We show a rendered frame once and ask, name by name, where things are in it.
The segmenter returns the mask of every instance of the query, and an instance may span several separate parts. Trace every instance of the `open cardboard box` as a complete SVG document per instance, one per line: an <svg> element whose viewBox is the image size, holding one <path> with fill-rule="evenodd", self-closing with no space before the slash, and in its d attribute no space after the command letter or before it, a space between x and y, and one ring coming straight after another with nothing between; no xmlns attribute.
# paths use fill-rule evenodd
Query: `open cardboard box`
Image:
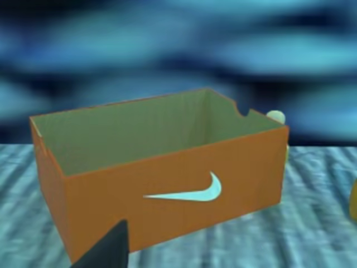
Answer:
<svg viewBox="0 0 357 268"><path fill-rule="evenodd" d="M288 127L210 89L30 118L38 177L72 262L122 219L130 252L278 204ZM147 195L208 188L212 201Z"/></svg>

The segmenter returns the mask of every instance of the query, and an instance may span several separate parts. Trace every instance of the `wooden table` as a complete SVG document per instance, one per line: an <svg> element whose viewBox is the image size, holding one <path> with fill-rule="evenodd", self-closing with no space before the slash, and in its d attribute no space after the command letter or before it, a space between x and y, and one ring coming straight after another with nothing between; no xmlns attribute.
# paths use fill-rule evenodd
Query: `wooden table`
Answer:
<svg viewBox="0 0 357 268"><path fill-rule="evenodd" d="M153 246L130 268L357 267L357 149L292 147L280 205ZM67 268L31 145L0 145L0 267Z"/></svg>

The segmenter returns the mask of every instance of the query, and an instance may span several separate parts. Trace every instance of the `box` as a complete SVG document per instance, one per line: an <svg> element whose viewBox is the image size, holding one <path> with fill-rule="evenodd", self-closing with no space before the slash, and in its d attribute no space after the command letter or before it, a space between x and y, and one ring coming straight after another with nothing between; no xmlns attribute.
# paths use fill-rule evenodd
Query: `box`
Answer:
<svg viewBox="0 0 357 268"><path fill-rule="evenodd" d="M243 117L210 89L30 123L41 190L72 262L123 219L133 252L281 199L288 127ZM181 194L156 196L168 193Z"/></svg>

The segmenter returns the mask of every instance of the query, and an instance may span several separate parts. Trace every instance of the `blurred background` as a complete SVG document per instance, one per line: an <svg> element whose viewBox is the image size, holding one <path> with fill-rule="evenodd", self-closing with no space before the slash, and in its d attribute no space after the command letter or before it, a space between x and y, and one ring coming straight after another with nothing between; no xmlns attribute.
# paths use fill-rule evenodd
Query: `blurred background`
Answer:
<svg viewBox="0 0 357 268"><path fill-rule="evenodd" d="M291 145L357 144L353 0L2 0L0 143L28 117L211 87Z"/></svg>

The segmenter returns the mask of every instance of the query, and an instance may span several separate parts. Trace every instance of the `nike logo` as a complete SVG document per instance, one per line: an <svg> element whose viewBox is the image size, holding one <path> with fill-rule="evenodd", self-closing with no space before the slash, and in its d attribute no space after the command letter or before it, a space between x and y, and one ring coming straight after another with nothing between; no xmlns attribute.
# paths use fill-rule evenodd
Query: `nike logo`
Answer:
<svg viewBox="0 0 357 268"><path fill-rule="evenodd" d="M186 201L198 201L207 202L212 201L219 197L222 191L221 182L219 178L213 172L210 172L212 178L212 184L205 190L183 192L183 193L170 193L170 194L154 194L144 195L145 198L158 198L158 199L174 199L174 200L186 200Z"/></svg>

